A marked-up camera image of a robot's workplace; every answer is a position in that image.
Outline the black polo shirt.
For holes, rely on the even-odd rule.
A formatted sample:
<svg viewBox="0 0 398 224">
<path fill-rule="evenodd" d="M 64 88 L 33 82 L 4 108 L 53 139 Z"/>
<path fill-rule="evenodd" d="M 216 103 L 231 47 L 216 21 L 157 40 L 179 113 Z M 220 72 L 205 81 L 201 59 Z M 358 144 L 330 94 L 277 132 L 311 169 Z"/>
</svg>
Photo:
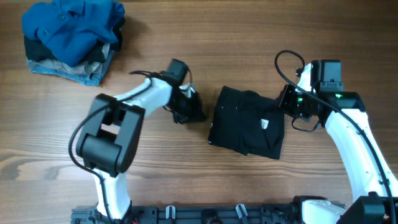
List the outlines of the black polo shirt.
<svg viewBox="0 0 398 224">
<path fill-rule="evenodd" d="M 284 133 L 284 113 L 276 100 L 250 90 L 221 89 L 208 136 L 210 145 L 245 156 L 280 159 Z"/>
</svg>

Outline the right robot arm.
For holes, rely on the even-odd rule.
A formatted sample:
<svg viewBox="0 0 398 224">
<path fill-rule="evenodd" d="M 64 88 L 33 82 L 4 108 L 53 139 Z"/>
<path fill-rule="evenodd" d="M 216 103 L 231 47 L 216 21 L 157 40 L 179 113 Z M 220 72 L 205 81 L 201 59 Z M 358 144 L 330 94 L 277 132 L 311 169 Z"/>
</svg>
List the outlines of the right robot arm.
<svg viewBox="0 0 398 224">
<path fill-rule="evenodd" d="M 293 119 L 318 117 L 346 169 L 353 204 L 341 208 L 322 197 L 297 197 L 301 223 L 397 223 L 397 179 L 372 134 L 366 107 L 356 92 L 344 91 L 339 60 L 314 60 L 296 70 L 281 93 L 280 109 Z"/>
</svg>

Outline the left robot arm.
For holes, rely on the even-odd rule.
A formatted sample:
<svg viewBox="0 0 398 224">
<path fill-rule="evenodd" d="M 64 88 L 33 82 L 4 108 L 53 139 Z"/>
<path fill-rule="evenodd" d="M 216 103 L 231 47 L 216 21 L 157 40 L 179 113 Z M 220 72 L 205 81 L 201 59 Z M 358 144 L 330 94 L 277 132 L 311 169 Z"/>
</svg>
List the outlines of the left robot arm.
<svg viewBox="0 0 398 224">
<path fill-rule="evenodd" d="M 122 95 L 97 95 L 70 138 L 70 158 L 93 175 L 98 194 L 94 207 L 72 211 L 72 223 L 157 223 L 157 209 L 133 206 L 127 192 L 126 171 L 136 155 L 144 119 L 163 108 L 177 124 L 206 120 L 193 83 L 183 82 L 192 74 L 185 62 L 174 58 L 164 71 L 135 73 L 145 76 L 144 82 Z"/>
</svg>

